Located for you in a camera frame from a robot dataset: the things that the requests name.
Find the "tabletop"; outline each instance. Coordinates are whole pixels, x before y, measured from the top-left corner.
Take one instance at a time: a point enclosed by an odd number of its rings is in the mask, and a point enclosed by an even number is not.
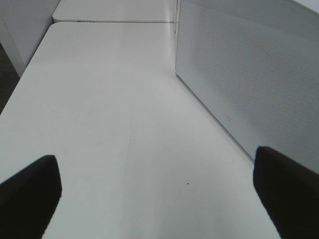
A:
[[[174,71],[174,24],[52,25],[0,115],[0,180],[57,157],[45,239],[279,239],[253,162]]]
[[[177,0],[61,0],[53,19],[96,22],[173,22]]]
[[[317,0],[293,0],[300,3],[303,6],[306,6],[310,10],[319,13],[319,1]]]

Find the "gray partition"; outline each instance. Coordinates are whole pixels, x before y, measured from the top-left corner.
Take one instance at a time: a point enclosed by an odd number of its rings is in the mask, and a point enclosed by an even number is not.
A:
[[[176,72],[254,156],[319,172],[319,14],[292,0],[182,0]]]
[[[0,0],[0,42],[21,76],[60,0]]]

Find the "dark floor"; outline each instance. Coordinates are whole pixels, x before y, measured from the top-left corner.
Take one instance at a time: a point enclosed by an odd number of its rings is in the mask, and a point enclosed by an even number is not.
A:
[[[19,82],[19,79],[18,74],[0,44],[0,114]]]

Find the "perforated panel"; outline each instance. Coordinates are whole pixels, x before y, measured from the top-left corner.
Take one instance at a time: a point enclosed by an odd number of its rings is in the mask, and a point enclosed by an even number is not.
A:
[[[289,0],[184,0],[176,71],[251,154],[319,172],[319,15]]]

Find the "white desk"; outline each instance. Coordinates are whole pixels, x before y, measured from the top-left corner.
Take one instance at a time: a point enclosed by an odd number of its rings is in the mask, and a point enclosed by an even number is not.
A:
[[[173,24],[57,23],[0,116],[0,181],[55,154],[45,239],[279,239],[253,163],[175,76]]]
[[[294,0],[303,6],[311,9],[312,11],[319,13],[319,1],[318,0]]]
[[[61,0],[53,19],[95,22],[174,22],[177,0]]]

